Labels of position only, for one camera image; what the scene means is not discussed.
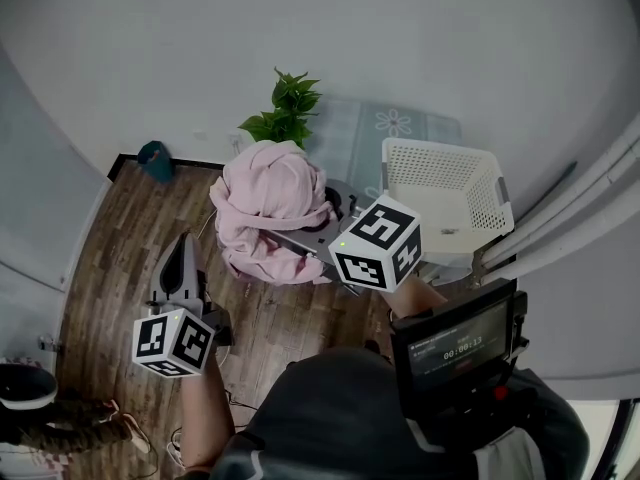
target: laundry basket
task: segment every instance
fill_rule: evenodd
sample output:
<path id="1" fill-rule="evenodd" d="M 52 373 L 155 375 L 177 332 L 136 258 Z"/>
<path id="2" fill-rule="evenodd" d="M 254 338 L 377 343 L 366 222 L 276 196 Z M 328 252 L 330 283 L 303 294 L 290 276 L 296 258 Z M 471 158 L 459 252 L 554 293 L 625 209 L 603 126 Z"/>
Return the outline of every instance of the laundry basket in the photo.
<path id="1" fill-rule="evenodd" d="M 478 149 L 409 139 L 382 143 L 386 194 L 422 218 L 425 253 L 472 253 L 513 230 L 496 157 Z"/>

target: pink towel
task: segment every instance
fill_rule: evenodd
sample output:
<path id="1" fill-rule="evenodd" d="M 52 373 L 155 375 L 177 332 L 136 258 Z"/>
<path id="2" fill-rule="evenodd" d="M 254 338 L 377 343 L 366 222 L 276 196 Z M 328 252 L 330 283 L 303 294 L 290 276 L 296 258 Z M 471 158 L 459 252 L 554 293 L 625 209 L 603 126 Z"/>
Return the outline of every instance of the pink towel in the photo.
<path id="1" fill-rule="evenodd" d="M 261 229 L 293 230 L 335 218 L 325 201 L 326 174 L 293 141 L 257 142 L 223 170 L 211 187 L 216 229 L 231 272 L 262 281 L 299 284 L 318 280 L 323 264 L 280 247 Z"/>

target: white door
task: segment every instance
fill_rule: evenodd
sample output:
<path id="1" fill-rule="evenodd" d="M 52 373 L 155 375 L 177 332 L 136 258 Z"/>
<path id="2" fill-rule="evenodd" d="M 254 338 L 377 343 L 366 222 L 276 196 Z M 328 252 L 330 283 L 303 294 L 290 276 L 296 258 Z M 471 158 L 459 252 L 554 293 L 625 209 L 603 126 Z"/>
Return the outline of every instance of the white door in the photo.
<path id="1" fill-rule="evenodd" d="M 74 258 L 107 180 L 70 146 L 0 48 L 0 356 L 53 365 Z"/>
<path id="2" fill-rule="evenodd" d="M 105 182 L 0 50 L 0 262 L 61 290 Z"/>

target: sneaker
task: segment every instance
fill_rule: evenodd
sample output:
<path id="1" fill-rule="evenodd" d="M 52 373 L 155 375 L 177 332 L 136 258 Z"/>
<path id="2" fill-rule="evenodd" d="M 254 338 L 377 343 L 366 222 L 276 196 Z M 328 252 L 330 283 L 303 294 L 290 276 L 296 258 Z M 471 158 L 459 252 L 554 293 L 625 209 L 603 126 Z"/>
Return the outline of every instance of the sneaker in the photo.
<path id="1" fill-rule="evenodd" d="M 116 416 L 120 412 L 120 406 L 118 405 L 118 402 L 116 402 L 113 398 L 108 402 L 104 402 L 103 405 L 111 412 L 104 418 L 100 418 L 100 423 L 106 423 L 107 421 L 113 420 L 114 416 Z"/>
<path id="2" fill-rule="evenodd" d="M 149 438 L 144 435 L 144 432 L 140 429 L 138 422 L 133 418 L 133 416 L 131 416 L 131 414 L 123 414 L 122 419 L 124 419 L 125 425 L 127 425 L 129 432 L 131 432 L 131 441 L 134 446 L 142 453 L 149 453 L 151 451 Z"/>

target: small display screen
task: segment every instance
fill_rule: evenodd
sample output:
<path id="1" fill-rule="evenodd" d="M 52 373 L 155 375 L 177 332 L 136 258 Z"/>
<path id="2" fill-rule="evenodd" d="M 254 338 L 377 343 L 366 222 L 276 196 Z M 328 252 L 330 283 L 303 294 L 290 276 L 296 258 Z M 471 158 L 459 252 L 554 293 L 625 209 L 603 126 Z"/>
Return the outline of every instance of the small display screen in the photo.
<path id="1" fill-rule="evenodd" d="M 433 388 L 505 353 L 507 303 L 409 345 L 409 361 L 417 388 Z"/>

